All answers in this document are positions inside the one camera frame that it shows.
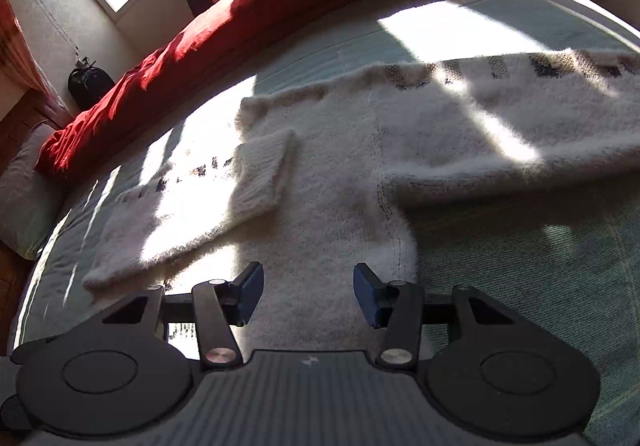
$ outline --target red blanket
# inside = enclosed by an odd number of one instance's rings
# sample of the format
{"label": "red blanket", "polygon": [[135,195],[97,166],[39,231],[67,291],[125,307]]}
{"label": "red blanket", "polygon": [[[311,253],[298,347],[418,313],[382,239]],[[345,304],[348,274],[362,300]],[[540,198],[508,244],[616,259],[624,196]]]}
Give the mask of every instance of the red blanket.
{"label": "red blanket", "polygon": [[220,0],[44,143],[36,169],[74,183],[230,68],[353,0]]}

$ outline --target gray ribbed surface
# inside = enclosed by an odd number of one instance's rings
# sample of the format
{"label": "gray ribbed surface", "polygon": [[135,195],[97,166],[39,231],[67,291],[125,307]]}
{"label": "gray ribbed surface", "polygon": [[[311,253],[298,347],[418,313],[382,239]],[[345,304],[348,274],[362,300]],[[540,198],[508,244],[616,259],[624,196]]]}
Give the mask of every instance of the gray ribbed surface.
{"label": "gray ribbed surface", "polygon": [[[255,352],[214,372],[178,415],[109,446],[473,446],[436,413],[409,376],[382,372],[361,352]],[[27,446],[91,444],[40,433]],[[585,446],[574,437],[562,446]]]}

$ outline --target white fuzzy sweater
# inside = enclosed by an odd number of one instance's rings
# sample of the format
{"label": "white fuzzy sweater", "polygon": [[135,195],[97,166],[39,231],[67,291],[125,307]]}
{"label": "white fuzzy sweater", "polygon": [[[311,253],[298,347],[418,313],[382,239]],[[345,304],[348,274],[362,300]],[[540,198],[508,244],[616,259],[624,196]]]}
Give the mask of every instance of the white fuzzy sweater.
{"label": "white fuzzy sweater", "polygon": [[[173,207],[158,217],[153,201],[143,209],[118,203],[85,285],[109,285],[190,249],[193,265],[172,279],[183,290],[259,260],[264,295],[236,334],[244,353],[372,347],[377,336],[357,307],[351,275],[365,261],[385,280],[414,279],[415,244],[402,209],[637,168],[638,73],[638,58],[624,54],[519,54],[372,66],[245,98],[236,127],[267,164],[244,180],[233,168],[232,186],[193,226],[201,202],[213,202],[208,187],[196,186],[209,175],[191,179],[183,202],[169,199],[180,188],[156,192],[162,171],[147,188]],[[236,196],[254,209],[236,209]],[[178,215],[178,206],[190,212]],[[136,242],[129,251],[127,239]],[[152,242],[143,256],[140,239]],[[233,266],[221,270],[230,257]]]}

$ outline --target light blue bedsheet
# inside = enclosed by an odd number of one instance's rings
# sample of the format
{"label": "light blue bedsheet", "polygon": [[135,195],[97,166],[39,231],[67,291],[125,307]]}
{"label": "light blue bedsheet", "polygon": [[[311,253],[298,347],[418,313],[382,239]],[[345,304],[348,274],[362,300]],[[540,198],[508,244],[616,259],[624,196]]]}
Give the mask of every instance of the light blue bedsheet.
{"label": "light blue bedsheet", "polygon": [[[256,54],[72,192],[25,291],[15,342],[64,332],[121,294],[112,291],[93,303],[81,286],[114,201],[147,180],[180,140],[207,129],[207,119],[226,101],[328,79],[379,61],[437,61],[569,47],[637,48],[637,32],[594,8],[585,0],[361,0]],[[419,219],[414,226],[420,229]],[[417,240],[421,256],[435,252],[428,238]],[[180,338],[189,341],[188,336]],[[182,344],[188,354],[193,352]],[[629,445],[631,440],[614,440],[599,430],[595,435],[603,444]]]}

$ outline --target black backpack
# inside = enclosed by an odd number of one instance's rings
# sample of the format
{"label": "black backpack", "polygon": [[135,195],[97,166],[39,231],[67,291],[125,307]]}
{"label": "black backpack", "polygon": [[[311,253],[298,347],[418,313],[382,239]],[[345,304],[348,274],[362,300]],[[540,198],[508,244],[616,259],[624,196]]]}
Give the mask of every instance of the black backpack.
{"label": "black backpack", "polygon": [[100,99],[104,94],[109,92],[115,84],[113,79],[101,68],[94,66],[94,63],[89,64],[89,61],[78,61],[67,81],[66,87],[69,93],[74,98],[75,102],[81,110],[88,110]]}

